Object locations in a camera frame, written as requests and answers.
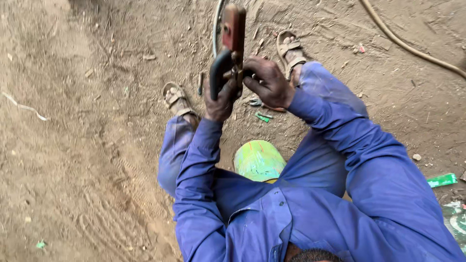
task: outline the sandal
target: sandal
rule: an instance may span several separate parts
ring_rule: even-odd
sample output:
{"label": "sandal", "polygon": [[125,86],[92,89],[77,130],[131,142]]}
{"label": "sandal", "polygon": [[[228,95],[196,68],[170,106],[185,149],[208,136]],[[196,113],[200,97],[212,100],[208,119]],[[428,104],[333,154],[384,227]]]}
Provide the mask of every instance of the sandal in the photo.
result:
{"label": "sandal", "polygon": [[[173,96],[170,97],[170,99],[167,101],[166,100],[166,95],[168,93],[168,91],[170,91]],[[176,116],[184,116],[186,114],[193,114],[195,115],[198,119],[200,119],[199,115],[194,111],[194,109],[192,109],[189,101],[188,101],[188,98],[186,97],[186,93],[183,89],[181,89],[181,87],[174,83],[174,82],[168,82],[165,84],[164,86],[164,90],[163,90],[163,95],[165,97],[165,106],[168,108],[168,109],[171,109],[171,107],[179,100],[179,99],[185,99],[186,100],[186,103],[188,105],[188,107],[186,108],[183,108],[183,109],[180,109],[178,110],[177,112],[175,112],[175,115]]]}
{"label": "sandal", "polygon": [[[292,36],[295,38],[295,40],[293,42],[291,42],[289,44],[283,43],[283,41],[285,41],[285,39],[287,37],[291,38]],[[293,68],[296,65],[304,64],[304,63],[307,62],[307,59],[304,56],[299,56],[299,57],[293,59],[293,61],[291,61],[290,63],[288,63],[288,61],[285,59],[285,55],[287,54],[288,51],[293,50],[293,49],[298,49],[298,48],[302,48],[301,47],[301,41],[291,31],[285,30],[285,31],[281,31],[278,34],[278,36],[277,36],[277,50],[278,50],[278,54],[280,55],[281,61],[285,65],[286,78],[288,79],[288,81],[290,81],[291,71],[293,71]]]}

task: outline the pliers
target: pliers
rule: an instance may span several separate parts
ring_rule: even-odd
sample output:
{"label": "pliers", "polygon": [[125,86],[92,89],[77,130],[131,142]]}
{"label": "pliers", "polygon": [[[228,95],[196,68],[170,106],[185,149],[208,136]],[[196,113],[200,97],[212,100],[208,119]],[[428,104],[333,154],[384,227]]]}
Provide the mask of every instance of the pliers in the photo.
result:
{"label": "pliers", "polygon": [[270,107],[270,106],[264,104],[260,98],[251,98],[249,100],[249,105],[251,105],[251,106],[261,106],[261,107],[265,107],[265,108],[268,108],[270,110],[277,111],[277,112],[282,112],[282,113],[286,112],[286,109],[284,109],[284,108],[281,108],[281,107],[273,108],[273,107]]}

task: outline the foot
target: foot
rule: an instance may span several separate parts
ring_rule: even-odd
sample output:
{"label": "foot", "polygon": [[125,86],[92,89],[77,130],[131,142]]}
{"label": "foot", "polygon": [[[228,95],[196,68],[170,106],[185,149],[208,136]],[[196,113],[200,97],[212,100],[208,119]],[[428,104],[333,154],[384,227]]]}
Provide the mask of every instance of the foot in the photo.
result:
{"label": "foot", "polygon": [[[175,93],[176,93],[176,88],[172,87],[170,88],[168,91],[167,91],[167,94],[165,95],[165,101],[169,101],[170,98],[172,98]],[[186,98],[179,98],[171,107],[170,107],[170,110],[176,114],[177,112],[179,112],[180,110],[183,110],[183,109],[186,109],[186,108],[190,108],[189,106],[189,102],[186,100]],[[198,125],[199,125],[199,118],[198,116],[196,116],[195,114],[193,113],[187,113],[187,114],[184,114],[183,115],[183,119],[188,121],[188,123],[190,123],[192,125],[192,128],[194,130],[197,129]]]}
{"label": "foot", "polygon": [[[289,44],[291,42],[293,42],[295,40],[295,37],[292,36],[292,37],[287,37],[285,38],[285,40],[283,41],[284,44]],[[304,56],[304,53],[302,51],[301,48],[299,49],[293,49],[293,50],[289,50],[286,54],[285,54],[285,60],[290,63],[292,62],[295,58],[297,57],[302,57]],[[301,74],[301,68],[302,68],[302,64],[298,64],[298,65],[295,65],[295,67],[293,67],[293,70],[291,71],[291,77],[290,77],[290,84],[295,87],[299,84],[299,76]]]}

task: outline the wire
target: wire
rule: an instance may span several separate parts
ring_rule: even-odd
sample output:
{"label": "wire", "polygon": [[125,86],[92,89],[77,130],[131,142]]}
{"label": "wire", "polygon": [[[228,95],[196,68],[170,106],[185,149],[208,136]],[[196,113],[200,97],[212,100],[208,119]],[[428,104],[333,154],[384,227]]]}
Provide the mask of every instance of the wire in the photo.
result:
{"label": "wire", "polygon": [[450,71],[453,71],[455,73],[457,73],[458,75],[464,77],[466,79],[466,72],[461,70],[460,68],[454,66],[454,65],[451,65],[449,63],[446,63],[442,60],[439,60],[437,58],[434,58],[430,55],[426,55],[420,51],[417,51],[416,49],[408,46],[406,43],[404,43],[403,41],[401,41],[398,37],[396,37],[391,31],[390,29],[388,29],[388,27],[384,24],[384,22],[382,21],[382,19],[380,19],[380,17],[377,15],[376,11],[372,8],[372,5],[369,3],[368,0],[360,0],[362,5],[364,6],[364,8],[366,8],[367,12],[369,13],[369,15],[371,16],[372,20],[377,24],[377,26],[388,36],[388,38],[390,38],[390,40],[392,40],[395,44],[401,46],[402,48],[404,48],[405,50],[413,53],[414,55],[417,55],[427,61],[430,61],[434,64],[437,64],[441,67],[444,67]]}
{"label": "wire", "polygon": [[224,0],[219,0],[217,4],[217,10],[215,11],[215,16],[213,17],[213,29],[212,29],[212,53],[213,58],[217,57],[217,24],[219,22],[220,11],[222,9]]}

